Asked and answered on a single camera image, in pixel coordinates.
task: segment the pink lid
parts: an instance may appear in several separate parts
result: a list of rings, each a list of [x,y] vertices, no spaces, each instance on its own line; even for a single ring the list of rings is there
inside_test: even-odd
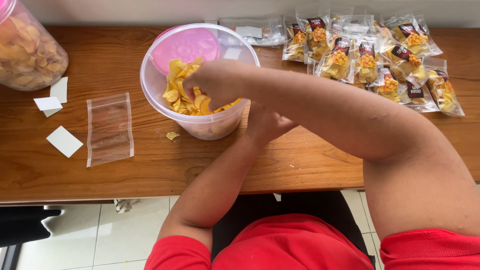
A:
[[[174,28],[163,32],[157,39]],[[151,61],[161,73],[167,75],[170,73],[168,63],[171,60],[180,59],[182,62],[190,63],[200,56],[203,56],[204,61],[218,58],[220,45],[217,37],[208,29],[192,28],[174,33],[162,40],[153,49]]]

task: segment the red shirt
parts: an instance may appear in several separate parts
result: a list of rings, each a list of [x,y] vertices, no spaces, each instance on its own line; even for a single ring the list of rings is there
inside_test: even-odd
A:
[[[480,237],[440,229],[386,237],[384,270],[480,270]],[[246,227],[210,263],[210,252],[186,236],[158,240],[145,270],[372,270],[367,256],[339,231],[310,215],[289,214]]]

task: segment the white card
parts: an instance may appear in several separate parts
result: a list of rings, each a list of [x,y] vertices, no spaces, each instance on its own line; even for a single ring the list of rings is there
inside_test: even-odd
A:
[[[50,97],[57,97],[60,103],[67,102],[68,77],[63,77],[50,87]]]
[[[242,37],[257,37],[262,38],[262,29],[253,26],[237,26],[235,28],[237,32]]]
[[[34,98],[33,99],[40,110],[52,110],[63,108],[60,101],[56,97],[50,98]]]
[[[60,126],[52,134],[48,135],[47,140],[68,158],[83,145],[63,126]]]
[[[241,53],[241,49],[228,48],[223,58],[238,60],[240,53]]]
[[[45,114],[45,116],[48,117],[48,116],[50,116],[50,115],[52,115],[52,114],[54,114],[54,113],[56,113],[60,110],[61,110],[61,108],[60,109],[44,110],[43,113]]]

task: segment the hand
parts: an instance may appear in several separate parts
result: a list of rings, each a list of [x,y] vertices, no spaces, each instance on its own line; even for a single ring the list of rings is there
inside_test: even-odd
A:
[[[275,140],[296,126],[298,124],[292,120],[265,108],[258,102],[252,101],[245,136],[263,148],[270,141]]]
[[[244,98],[245,80],[255,66],[238,60],[216,59],[204,62],[198,70],[183,81],[183,88],[191,100],[195,99],[193,87],[200,87],[212,100],[210,111],[214,111],[238,98]]]

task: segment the wood grain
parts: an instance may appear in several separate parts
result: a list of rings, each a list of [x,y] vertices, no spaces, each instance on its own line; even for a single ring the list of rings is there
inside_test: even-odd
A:
[[[110,199],[179,195],[213,159],[244,133],[248,108],[238,129],[217,141],[202,141],[158,113],[139,82],[142,59],[168,27],[48,27],[70,57],[68,102],[46,118],[33,98],[49,88],[18,92],[0,86],[0,202]],[[447,136],[474,179],[480,181],[480,29],[432,29],[465,117],[425,114]],[[257,52],[266,68],[306,72],[302,63],[281,61],[281,49]],[[129,92],[135,155],[86,167],[83,145],[69,159],[45,138],[60,125],[84,144],[86,100]],[[174,141],[165,136],[177,131]],[[298,127],[260,154],[242,193],[363,187],[362,162]]]

